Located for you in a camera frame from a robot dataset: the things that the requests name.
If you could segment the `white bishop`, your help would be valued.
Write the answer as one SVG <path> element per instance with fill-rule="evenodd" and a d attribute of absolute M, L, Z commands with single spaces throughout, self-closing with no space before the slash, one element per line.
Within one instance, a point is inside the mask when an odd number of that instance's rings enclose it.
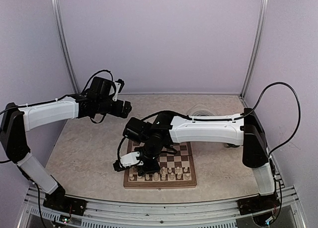
<path fill-rule="evenodd" d="M 169 179 L 170 179 L 170 180 L 174 180 L 174 179 L 175 179 L 175 175 L 174 175 L 173 172 L 171 172 L 171 173 L 169 174 Z"/>

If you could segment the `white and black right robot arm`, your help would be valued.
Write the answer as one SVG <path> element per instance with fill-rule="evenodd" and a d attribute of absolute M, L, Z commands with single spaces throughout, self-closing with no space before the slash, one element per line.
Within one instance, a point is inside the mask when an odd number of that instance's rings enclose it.
<path fill-rule="evenodd" d="M 212 142 L 242 146 L 242 163 L 251 168 L 259 195 L 254 206 L 265 210 L 273 203 L 275 181 L 267 150 L 265 131 L 253 109 L 227 116 L 189 116 L 174 111 L 159 111 L 148 118 L 130 118 L 123 131 L 123 138 L 143 144 L 124 156 L 117 156 L 113 167 L 116 171 L 138 166 L 139 174 L 152 174 L 160 170 L 157 158 L 163 148 L 183 142 Z"/>

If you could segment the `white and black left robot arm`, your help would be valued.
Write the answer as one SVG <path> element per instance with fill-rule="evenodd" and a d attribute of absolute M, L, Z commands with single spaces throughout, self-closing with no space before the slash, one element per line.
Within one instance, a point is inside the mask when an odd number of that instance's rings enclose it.
<path fill-rule="evenodd" d="M 26 132 L 62 120 L 94 119 L 97 114 L 126 119 L 132 106 L 130 102 L 117 98 L 123 87 L 122 79 L 112 81 L 94 76 L 90 87 L 82 93 L 65 95 L 48 102 L 20 106 L 9 103 L 6 106 L 0 126 L 0 143 L 7 158 L 45 192 L 47 200 L 58 210 L 66 210 L 70 205 L 69 198 L 65 196 L 64 188 L 32 155 Z"/>

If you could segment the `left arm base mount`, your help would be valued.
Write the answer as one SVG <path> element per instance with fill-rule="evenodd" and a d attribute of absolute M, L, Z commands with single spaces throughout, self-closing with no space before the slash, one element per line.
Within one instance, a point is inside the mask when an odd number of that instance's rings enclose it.
<path fill-rule="evenodd" d="M 83 216 L 86 210 L 87 201 L 73 197 L 64 196 L 61 200 L 54 200 L 46 197 L 43 206 L 55 211 L 68 213 L 70 215 Z"/>

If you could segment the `white king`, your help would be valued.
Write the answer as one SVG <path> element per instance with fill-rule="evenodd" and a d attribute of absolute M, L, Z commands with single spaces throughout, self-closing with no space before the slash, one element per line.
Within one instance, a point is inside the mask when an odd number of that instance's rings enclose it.
<path fill-rule="evenodd" d="M 165 181 L 165 180 L 166 180 L 166 169 L 165 169 L 165 167 L 162 167 L 162 168 L 161 168 L 161 171 L 160 171 L 160 179 L 161 179 L 162 181 Z"/>

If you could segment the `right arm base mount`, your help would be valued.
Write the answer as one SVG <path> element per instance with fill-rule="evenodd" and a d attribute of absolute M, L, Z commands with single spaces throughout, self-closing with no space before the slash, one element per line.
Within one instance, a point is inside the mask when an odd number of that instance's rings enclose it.
<path fill-rule="evenodd" d="M 242 198 L 237 201 L 240 215 L 247 215 L 279 207 L 280 201 L 277 195 L 261 196 L 256 195 L 249 198 Z"/>

